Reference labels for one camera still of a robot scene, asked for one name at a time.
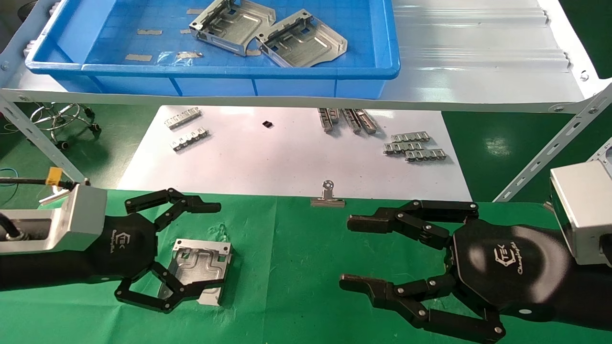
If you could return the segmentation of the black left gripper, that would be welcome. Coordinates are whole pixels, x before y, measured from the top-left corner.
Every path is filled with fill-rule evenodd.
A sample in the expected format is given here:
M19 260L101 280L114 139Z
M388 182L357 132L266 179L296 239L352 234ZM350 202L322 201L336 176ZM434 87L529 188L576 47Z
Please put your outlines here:
M165 204L171 207L153 223L138 214ZM166 314L184 301L199 298L204 290L222 287L225 278L183 284L162 264L153 262L157 255L156 230L166 229L182 213L212 214L220 212L221 207L220 203L207 203L199 196L185 195L172 188L125 200L129 215L105 217L98 238L98 275L122 279L114 292L118 301ZM149 271L170 289L172 294L168 298L131 291L132 279L139 279Z

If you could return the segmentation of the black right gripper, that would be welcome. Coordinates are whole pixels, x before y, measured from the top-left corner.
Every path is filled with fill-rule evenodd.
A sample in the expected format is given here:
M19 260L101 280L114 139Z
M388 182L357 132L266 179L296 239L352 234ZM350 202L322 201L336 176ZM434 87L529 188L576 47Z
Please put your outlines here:
M438 223L464 224L479 218L476 203L412 200L401 207L379 207L373 215L352 214L347 228L360 233L400 233L430 248L450 247L452 235ZM469 294L499 311L548 311L552 298L572 266L561 233L527 225L494 225L470 221L453 233L454 261ZM496 343L506 331L497 311L485 308L480 318L427 309L423 301L457 291L452 274L395 284L342 274L339 287L369 297L374 308L394 311L411 326L474 343Z

